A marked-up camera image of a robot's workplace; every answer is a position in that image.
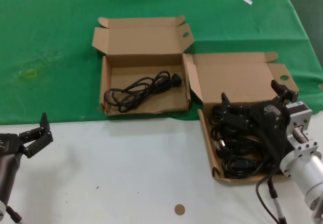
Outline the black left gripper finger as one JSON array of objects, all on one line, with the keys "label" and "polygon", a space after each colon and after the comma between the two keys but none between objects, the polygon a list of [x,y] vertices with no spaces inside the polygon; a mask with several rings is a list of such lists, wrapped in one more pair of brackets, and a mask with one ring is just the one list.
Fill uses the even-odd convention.
[{"label": "black left gripper finger", "polygon": [[23,142],[22,152],[28,158],[32,158],[52,143],[53,136],[46,113],[42,114],[38,128],[19,134],[19,138]]}]

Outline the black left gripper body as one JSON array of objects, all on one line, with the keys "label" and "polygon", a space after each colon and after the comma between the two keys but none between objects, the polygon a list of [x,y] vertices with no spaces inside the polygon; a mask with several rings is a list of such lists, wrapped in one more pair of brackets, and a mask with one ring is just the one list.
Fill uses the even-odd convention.
[{"label": "black left gripper body", "polygon": [[9,155],[26,154],[25,142],[17,134],[1,133],[1,158]]}]

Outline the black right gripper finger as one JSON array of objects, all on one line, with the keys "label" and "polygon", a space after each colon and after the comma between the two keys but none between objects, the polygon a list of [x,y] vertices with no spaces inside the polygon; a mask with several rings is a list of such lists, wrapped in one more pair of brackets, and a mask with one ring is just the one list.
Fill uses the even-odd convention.
[{"label": "black right gripper finger", "polygon": [[272,80],[271,87],[277,94],[276,97],[273,99],[274,101],[281,103],[295,103],[297,101],[298,93],[289,89],[286,85],[279,84],[276,80]]},{"label": "black right gripper finger", "polygon": [[231,104],[226,94],[221,94],[221,121],[240,130],[250,128],[250,106]]}]

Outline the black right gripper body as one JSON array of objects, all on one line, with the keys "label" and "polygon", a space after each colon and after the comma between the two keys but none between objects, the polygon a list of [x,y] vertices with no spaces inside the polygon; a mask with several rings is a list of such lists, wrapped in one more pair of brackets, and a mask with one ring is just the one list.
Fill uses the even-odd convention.
[{"label": "black right gripper body", "polygon": [[269,143],[286,143],[289,116],[284,103],[267,100],[249,106],[249,131]]}]

